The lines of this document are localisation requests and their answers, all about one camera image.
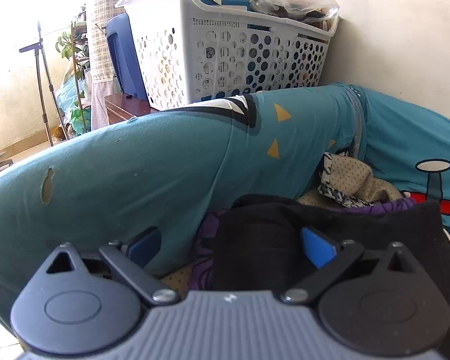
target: baseboard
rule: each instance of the baseboard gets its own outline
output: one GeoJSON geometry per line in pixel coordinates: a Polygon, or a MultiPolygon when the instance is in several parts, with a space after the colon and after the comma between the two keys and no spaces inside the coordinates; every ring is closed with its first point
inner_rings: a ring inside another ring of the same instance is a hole
{"type": "Polygon", "coordinates": [[[47,132],[45,129],[37,131],[36,133],[29,135],[26,138],[21,139],[18,142],[12,143],[0,149],[0,152],[5,152],[5,156],[2,159],[7,159],[16,155],[18,153],[24,152],[27,149],[30,149],[36,145],[39,145],[43,142],[47,142],[47,132]]]}

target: beige wall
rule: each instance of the beige wall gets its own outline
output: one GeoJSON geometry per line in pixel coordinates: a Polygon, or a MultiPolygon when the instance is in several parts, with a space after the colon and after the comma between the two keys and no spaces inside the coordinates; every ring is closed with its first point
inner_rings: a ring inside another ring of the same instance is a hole
{"type": "Polygon", "coordinates": [[[342,81],[450,118],[450,0],[337,0],[321,84],[342,81]]]}
{"type": "MultiPolygon", "coordinates": [[[[68,61],[55,50],[56,38],[62,31],[45,35],[43,44],[54,88],[60,86],[68,61]]],[[[42,111],[38,94],[35,55],[18,49],[35,39],[20,38],[19,28],[13,42],[0,43],[0,149],[43,130],[42,111]]],[[[43,96],[50,126],[59,124],[52,96],[48,90],[43,64],[40,64],[43,96]]]]}

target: tripod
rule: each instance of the tripod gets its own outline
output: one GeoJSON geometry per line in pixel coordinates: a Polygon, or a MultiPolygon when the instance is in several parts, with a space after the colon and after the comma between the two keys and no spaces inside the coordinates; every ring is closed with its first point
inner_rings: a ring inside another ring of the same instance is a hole
{"type": "Polygon", "coordinates": [[[40,104],[42,106],[42,119],[43,119],[43,123],[45,125],[45,131],[46,131],[46,136],[48,139],[48,144],[50,146],[53,146],[52,135],[50,133],[50,127],[48,126],[47,111],[45,110],[44,95],[42,92],[42,80],[40,78],[40,61],[38,60],[39,50],[42,51],[43,66],[45,68],[46,78],[48,81],[48,89],[50,90],[50,93],[52,95],[53,104],[55,105],[55,109],[56,109],[56,114],[58,115],[58,119],[60,120],[60,125],[62,126],[65,138],[67,140],[70,138],[68,137],[67,129],[65,128],[65,125],[63,124],[63,120],[60,117],[59,105],[56,102],[55,92],[53,91],[53,84],[52,84],[52,80],[50,78],[50,72],[48,71],[47,58],[45,57],[45,51],[44,51],[43,39],[42,39],[42,29],[40,27],[40,22],[37,23],[37,28],[38,28],[38,38],[39,38],[38,42],[34,43],[34,44],[30,44],[29,46],[19,49],[19,52],[24,53],[26,51],[35,50],[35,64],[37,67],[38,92],[40,93],[40,104]]]}

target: black cloth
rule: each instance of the black cloth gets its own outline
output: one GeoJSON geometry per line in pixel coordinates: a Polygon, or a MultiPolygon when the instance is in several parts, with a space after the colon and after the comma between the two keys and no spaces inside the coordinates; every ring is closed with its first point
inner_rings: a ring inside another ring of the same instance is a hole
{"type": "MultiPolygon", "coordinates": [[[[293,286],[313,270],[301,250],[300,230],[307,226],[337,242],[354,239],[366,249],[384,250],[393,241],[402,242],[450,305],[450,242],[434,202],[384,215],[357,215],[276,196],[243,196],[220,217],[213,289],[280,293],[293,286]]],[[[440,352],[450,360],[450,329],[440,352]]]]}

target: gray ribbed surface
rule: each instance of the gray ribbed surface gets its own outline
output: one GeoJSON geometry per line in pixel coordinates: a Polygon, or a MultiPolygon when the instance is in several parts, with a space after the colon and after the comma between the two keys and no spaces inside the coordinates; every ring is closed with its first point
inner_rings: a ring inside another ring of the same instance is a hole
{"type": "MultiPolygon", "coordinates": [[[[20,360],[43,360],[24,354],[20,360]]],[[[306,307],[269,291],[191,291],[180,304],[156,307],[127,342],[90,360],[379,360],[328,337],[306,307]]],[[[442,360],[435,352],[406,360],[442,360]]]]}

